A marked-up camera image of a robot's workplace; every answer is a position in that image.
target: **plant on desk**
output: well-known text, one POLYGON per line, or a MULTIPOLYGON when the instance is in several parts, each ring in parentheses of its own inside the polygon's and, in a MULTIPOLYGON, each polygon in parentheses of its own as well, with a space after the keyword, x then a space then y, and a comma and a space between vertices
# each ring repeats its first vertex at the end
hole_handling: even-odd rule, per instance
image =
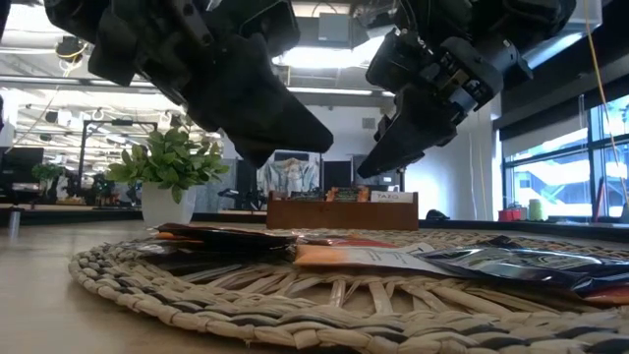
POLYGON ((124 150, 123 163, 110 164, 107 178, 143 182, 143 217, 147 225, 189 223, 196 198, 190 188, 220 181, 219 175, 229 170, 220 163, 219 146, 210 142, 198 145, 178 128, 165 135, 151 132, 147 141, 148 150, 141 146, 133 146, 131 154, 124 150))
POLYGON ((46 201, 48 197, 48 187, 50 187, 54 179, 61 176, 63 172, 63 167, 53 163, 39 163, 32 168, 30 173, 32 177, 39 180, 39 193, 44 201, 46 201))

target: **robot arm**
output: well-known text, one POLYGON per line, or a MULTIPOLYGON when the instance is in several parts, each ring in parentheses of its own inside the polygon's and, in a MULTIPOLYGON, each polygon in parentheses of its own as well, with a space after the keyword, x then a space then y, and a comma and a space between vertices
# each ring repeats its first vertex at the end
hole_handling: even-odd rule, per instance
POLYGON ((94 44, 89 70, 128 86, 135 74, 222 129, 262 166, 278 149, 325 152, 330 132, 273 75, 270 58, 295 46, 288 0, 46 0, 51 23, 94 44))
MULTIPOLYGON (((325 152, 332 135, 273 76, 295 46, 290 0, 45 0, 55 26, 92 44, 89 70, 127 86, 138 74, 261 166, 278 148, 325 152)), ((471 110, 528 80, 520 53, 567 23, 576 0, 402 0, 367 80, 396 94, 364 177, 444 146, 471 110)))
POLYGON ((425 149, 445 146, 470 111, 505 86, 531 79, 520 53, 563 29, 576 0, 401 4, 400 34, 386 36, 367 71, 371 84, 396 93, 396 113, 378 125, 377 144, 358 170, 363 177, 406 166, 424 157, 425 149))

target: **wooden table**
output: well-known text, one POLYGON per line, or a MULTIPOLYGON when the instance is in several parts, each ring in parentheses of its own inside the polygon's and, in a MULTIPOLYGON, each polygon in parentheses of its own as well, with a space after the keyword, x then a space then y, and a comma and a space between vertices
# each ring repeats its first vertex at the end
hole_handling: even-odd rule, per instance
POLYGON ((88 293, 68 274, 75 253, 147 235, 140 221, 22 227, 14 239, 0 230, 0 353, 295 352, 169 327, 88 293))

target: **woven placemat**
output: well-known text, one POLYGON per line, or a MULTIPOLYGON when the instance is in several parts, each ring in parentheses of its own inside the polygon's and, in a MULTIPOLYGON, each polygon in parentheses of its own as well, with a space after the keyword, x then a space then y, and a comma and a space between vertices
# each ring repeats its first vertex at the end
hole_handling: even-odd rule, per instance
MULTIPOLYGON (((496 234, 447 231, 361 234, 437 249, 496 234)), ((629 258, 625 251, 526 238, 528 248, 629 258)), ((629 353, 629 308, 596 308, 542 289, 367 268, 336 271, 251 265, 193 284, 117 245, 77 254, 70 274, 88 291, 168 325, 298 349, 362 353, 629 353)))

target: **label on box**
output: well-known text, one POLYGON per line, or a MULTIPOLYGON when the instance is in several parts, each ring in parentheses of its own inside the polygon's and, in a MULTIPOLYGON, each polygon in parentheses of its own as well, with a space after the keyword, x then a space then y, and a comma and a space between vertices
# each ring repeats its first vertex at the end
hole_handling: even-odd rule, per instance
POLYGON ((319 191, 315 192, 291 192, 291 201, 321 201, 323 197, 319 191))
POLYGON ((412 203, 413 193, 372 191, 373 203, 412 203))

